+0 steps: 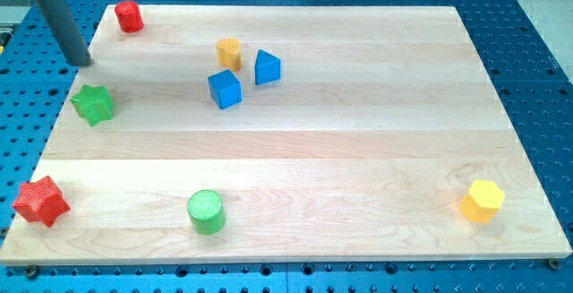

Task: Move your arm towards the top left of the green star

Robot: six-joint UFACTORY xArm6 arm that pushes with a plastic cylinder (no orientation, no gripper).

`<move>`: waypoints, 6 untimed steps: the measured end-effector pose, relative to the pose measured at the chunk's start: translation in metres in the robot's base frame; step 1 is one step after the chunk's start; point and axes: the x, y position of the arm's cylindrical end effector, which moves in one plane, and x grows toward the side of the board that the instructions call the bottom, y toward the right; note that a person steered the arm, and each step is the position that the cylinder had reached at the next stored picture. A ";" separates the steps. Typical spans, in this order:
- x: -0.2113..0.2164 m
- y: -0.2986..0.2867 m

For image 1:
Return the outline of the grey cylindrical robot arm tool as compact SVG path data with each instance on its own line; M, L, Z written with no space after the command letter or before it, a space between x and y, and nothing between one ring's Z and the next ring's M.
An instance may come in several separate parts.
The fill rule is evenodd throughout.
M70 65L86 66L90 52L65 0L34 0Z

